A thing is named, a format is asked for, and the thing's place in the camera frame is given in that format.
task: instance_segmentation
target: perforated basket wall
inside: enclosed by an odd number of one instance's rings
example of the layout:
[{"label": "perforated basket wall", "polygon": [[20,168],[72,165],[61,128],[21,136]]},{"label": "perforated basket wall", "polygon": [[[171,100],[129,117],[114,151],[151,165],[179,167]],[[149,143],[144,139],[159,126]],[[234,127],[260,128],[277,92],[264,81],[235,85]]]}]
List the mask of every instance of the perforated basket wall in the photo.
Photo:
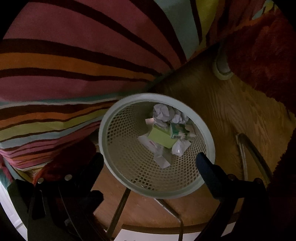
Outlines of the perforated basket wall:
[{"label": "perforated basket wall", "polygon": [[151,118],[155,104],[132,104],[114,116],[107,131],[108,153],[111,162],[130,185],[151,191],[177,191],[197,178],[195,157],[199,152],[206,154],[205,141],[195,126],[197,137],[184,155],[173,155],[173,164],[161,169],[153,160],[153,153],[137,140],[138,136],[148,132],[145,119]]}]

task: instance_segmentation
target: metal rivet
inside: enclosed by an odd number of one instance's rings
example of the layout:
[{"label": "metal rivet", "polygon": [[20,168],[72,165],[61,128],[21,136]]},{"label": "metal rivet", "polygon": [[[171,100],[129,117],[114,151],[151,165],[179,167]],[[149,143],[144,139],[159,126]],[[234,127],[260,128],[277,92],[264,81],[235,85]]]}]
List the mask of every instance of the metal rivet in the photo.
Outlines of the metal rivet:
[{"label": "metal rivet", "polygon": [[39,184],[41,184],[41,183],[43,183],[44,182],[44,178],[39,178],[38,180],[37,180],[37,182],[39,183]]},{"label": "metal rivet", "polygon": [[70,181],[72,179],[72,175],[71,174],[68,174],[65,176],[65,180],[66,181]]},{"label": "metal rivet", "polygon": [[234,180],[236,180],[236,178],[237,178],[237,177],[236,177],[235,175],[233,175],[233,174],[228,174],[227,177],[228,177],[228,179],[231,180],[231,181],[234,181]]},{"label": "metal rivet", "polygon": [[263,183],[262,179],[260,179],[258,177],[254,179],[254,182],[256,182],[258,184],[262,184]]}]

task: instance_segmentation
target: mesh basket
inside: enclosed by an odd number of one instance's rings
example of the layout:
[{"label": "mesh basket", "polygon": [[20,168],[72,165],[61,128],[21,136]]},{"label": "mesh basket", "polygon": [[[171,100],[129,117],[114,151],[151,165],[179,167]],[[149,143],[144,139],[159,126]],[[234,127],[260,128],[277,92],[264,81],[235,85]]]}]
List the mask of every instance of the mesh basket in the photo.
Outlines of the mesh basket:
[{"label": "mesh basket", "polygon": [[[173,155],[173,164],[164,169],[137,140],[148,132],[145,119],[151,118],[157,103],[187,114],[197,135],[183,156]],[[195,191],[203,184],[195,166],[196,155],[203,152],[212,162],[215,158],[213,139],[201,118],[180,101],[156,94],[129,96],[112,106],[101,122],[99,144],[113,175],[126,187],[153,198],[175,198]]]}]

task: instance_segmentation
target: colorful striped blanket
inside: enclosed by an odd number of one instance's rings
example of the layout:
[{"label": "colorful striped blanket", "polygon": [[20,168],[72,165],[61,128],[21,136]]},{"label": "colorful striped blanket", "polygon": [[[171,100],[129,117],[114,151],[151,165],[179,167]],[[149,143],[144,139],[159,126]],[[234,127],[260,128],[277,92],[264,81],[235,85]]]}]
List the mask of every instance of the colorful striped blanket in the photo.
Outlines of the colorful striped blanket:
[{"label": "colorful striped blanket", "polygon": [[32,0],[0,42],[0,154],[43,167],[147,90],[274,7],[264,0]]}]

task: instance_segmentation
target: wooden floor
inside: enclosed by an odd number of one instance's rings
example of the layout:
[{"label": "wooden floor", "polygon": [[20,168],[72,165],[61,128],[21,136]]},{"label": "wooden floor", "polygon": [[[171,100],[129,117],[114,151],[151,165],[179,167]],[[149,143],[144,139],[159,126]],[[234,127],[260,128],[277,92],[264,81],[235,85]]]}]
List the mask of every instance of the wooden floor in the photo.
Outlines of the wooden floor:
[{"label": "wooden floor", "polygon": [[[225,173],[242,178],[242,167],[235,136],[245,133],[258,148],[270,169],[274,171],[295,128],[295,119],[289,116],[283,104],[253,90],[237,76],[230,80],[217,79],[211,65],[216,49],[209,49],[186,66],[157,84],[153,92],[178,99],[190,106],[207,124],[215,148],[215,164]],[[255,163],[249,158],[249,179],[261,177]],[[104,194],[103,203],[95,216],[109,226],[125,187],[104,167],[94,189]],[[181,214],[184,225],[207,222],[219,202],[212,198],[206,185],[194,193],[167,202]],[[145,227],[176,227],[177,220],[153,199],[131,192],[114,236],[122,224]]]}]

